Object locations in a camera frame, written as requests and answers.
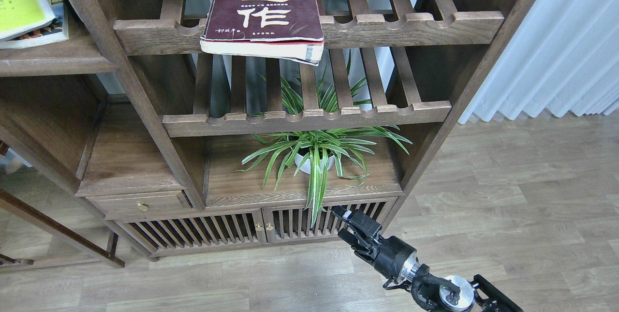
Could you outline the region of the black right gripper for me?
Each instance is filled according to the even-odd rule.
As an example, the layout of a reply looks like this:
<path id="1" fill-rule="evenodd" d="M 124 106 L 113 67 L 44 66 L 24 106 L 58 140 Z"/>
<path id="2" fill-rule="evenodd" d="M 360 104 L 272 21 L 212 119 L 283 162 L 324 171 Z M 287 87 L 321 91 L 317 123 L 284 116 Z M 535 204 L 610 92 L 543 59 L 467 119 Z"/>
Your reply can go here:
<path id="1" fill-rule="evenodd" d="M 343 206 L 332 206 L 332 214 L 346 224 L 349 230 L 339 230 L 338 237 L 345 241 L 354 254 L 392 281 L 412 281 L 419 269 L 416 249 L 396 236 L 383 238 L 382 225 L 363 213 Z"/>

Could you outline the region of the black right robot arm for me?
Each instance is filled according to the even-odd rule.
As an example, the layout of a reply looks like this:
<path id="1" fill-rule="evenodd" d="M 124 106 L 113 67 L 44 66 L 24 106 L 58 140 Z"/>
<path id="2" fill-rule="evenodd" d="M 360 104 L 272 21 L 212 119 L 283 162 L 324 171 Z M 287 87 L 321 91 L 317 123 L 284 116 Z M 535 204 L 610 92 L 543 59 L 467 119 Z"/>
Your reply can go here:
<path id="1" fill-rule="evenodd" d="M 522 311 L 482 275 L 475 275 L 470 282 L 458 275 L 432 275 L 429 266 L 418 261 L 414 247 L 396 236 L 383 238 L 382 226 L 362 211 L 334 206 L 332 212 L 351 229 L 340 230 L 339 238 L 387 278 L 385 290 L 404 289 L 422 309 L 430 312 L 469 312 L 474 303 L 484 312 Z"/>

